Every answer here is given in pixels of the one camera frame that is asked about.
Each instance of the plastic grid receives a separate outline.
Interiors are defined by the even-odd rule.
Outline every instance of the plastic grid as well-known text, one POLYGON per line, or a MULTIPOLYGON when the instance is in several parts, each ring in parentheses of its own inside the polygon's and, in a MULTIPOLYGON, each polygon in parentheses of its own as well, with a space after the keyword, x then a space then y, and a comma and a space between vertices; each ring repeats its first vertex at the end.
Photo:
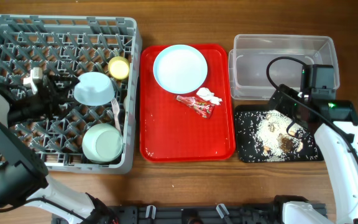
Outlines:
MULTIPOLYGON (((122 157, 110 164, 91 164, 81 150, 82 136, 86 130, 98 123, 114 125, 110 103, 102 106, 79 105, 63 120, 18 124, 13 132, 35 149, 51 170, 56 170, 54 168, 57 166, 58 170, 73 172, 115 173, 99 168, 115 168, 111 165, 122 166, 123 162, 130 163, 131 168, 134 142, 131 135, 135 128, 134 101, 140 49, 140 34, 135 21, 130 18, 0 15, 0 82, 21 85, 21 80, 33 67, 42 67, 44 73, 49 75, 78 77, 85 72, 108 75, 108 62, 117 55, 127 58, 131 63, 128 81, 117 82, 112 78, 122 110, 125 96, 130 95, 131 106, 120 117, 120 125, 124 130, 122 157), (123 161, 128 154, 126 144, 132 145, 131 156, 128 158, 130 162, 123 161), (76 165, 81 166, 79 169, 62 169, 76 165)), ((66 84, 57 83, 60 87, 66 84)), ((18 98, 32 94, 31 90, 27 90, 27 93, 19 89, 12 92, 18 98)), ((70 91, 67 97, 73 97, 72 94, 70 91)), ((130 168, 117 173, 127 172, 130 168)))

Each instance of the wooden table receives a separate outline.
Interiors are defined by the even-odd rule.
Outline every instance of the wooden table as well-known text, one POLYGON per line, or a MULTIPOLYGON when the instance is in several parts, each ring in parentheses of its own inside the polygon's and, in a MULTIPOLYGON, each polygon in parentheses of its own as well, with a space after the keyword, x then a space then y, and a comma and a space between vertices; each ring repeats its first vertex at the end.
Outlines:
MULTIPOLYGON (((0 14, 133 17, 144 48, 217 43, 228 52, 237 34, 330 36, 339 62, 337 99, 351 100, 358 112, 358 1, 4 2, 0 0, 0 14)), ((326 203, 330 219, 335 220, 333 190, 323 162, 245 164, 235 154, 221 162, 151 164, 136 149, 133 169, 127 175, 51 173, 107 205, 240 205, 270 202, 275 195, 288 194, 326 203)), ((43 210, 23 207, 0 214, 0 223, 50 223, 50 217, 43 210)))

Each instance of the white plate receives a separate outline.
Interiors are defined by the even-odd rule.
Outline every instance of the white plate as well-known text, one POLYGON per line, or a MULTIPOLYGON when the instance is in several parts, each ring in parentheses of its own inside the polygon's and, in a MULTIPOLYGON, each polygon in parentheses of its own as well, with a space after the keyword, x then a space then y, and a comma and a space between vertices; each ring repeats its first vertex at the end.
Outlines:
POLYGON ((173 45, 159 53, 153 73, 157 83, 175 94, 198 89, 205 81, 208 66, 204 56, 194 47, 173 45))

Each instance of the red candy wrapper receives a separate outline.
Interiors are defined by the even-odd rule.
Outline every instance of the red candy wrapper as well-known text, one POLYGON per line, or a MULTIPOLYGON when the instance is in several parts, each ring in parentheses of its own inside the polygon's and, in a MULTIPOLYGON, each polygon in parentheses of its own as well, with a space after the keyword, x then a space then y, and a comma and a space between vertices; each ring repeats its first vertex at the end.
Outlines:
POLYGON ((214 104, 199 100, 195 97, 177 96, 177 100, 186 104, 188 107, 193 108, 199 115, 207 119, 211 117, 215 107, 214 104))

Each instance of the white tissue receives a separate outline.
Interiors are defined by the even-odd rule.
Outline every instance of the white tissue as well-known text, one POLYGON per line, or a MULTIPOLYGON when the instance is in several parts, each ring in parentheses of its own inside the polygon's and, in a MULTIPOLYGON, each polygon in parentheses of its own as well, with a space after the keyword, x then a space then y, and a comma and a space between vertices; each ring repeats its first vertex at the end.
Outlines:
POLYGON ((219 102, 222 102, 222 99, 214 96, 208 88, 202 87, 197 91, 197 96, 201 97, 205 101, 209 101, 215 105, 220 105, 219 102))

